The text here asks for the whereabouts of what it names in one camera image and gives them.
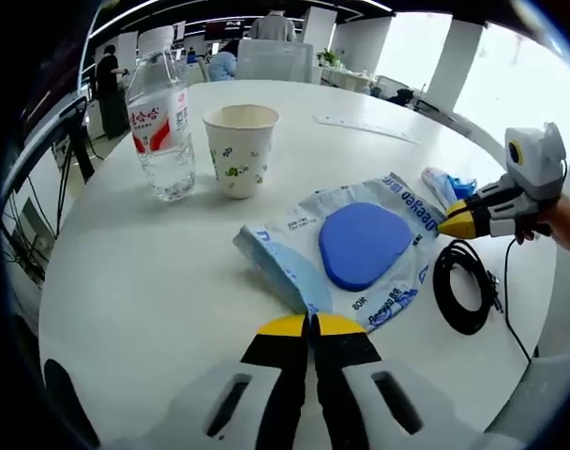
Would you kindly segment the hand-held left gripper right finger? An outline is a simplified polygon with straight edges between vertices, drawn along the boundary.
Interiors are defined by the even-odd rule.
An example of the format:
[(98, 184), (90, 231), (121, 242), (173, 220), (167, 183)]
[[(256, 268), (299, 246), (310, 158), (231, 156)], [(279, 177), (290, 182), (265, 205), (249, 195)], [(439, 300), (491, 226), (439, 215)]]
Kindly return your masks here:
[(477, 432), (447, 395), (403, 362), (384, 360), (358, 323), (311, 319), (317, 394), (334, 449), (469, 449)]

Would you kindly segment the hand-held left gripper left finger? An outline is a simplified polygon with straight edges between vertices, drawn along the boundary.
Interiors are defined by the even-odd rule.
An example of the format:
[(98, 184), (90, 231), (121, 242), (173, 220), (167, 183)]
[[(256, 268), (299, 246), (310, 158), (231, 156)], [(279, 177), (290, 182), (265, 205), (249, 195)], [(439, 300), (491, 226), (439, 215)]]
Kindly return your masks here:
[(306, 315), (263, 325), (243, 356), (207, 370), (175, 398), (169, 449), (291, 449), (305, 402)]

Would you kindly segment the person's right hand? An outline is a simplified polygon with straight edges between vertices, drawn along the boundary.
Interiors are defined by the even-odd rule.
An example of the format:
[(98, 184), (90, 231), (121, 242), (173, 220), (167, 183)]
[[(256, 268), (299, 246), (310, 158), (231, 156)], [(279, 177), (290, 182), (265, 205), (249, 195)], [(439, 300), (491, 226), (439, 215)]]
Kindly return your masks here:
[(541, 212), (537, 219), (538, 225), (548, 225), (551, 237), (565, 249), (570, 247), (570, 200), (562, 196), (558, 202)]

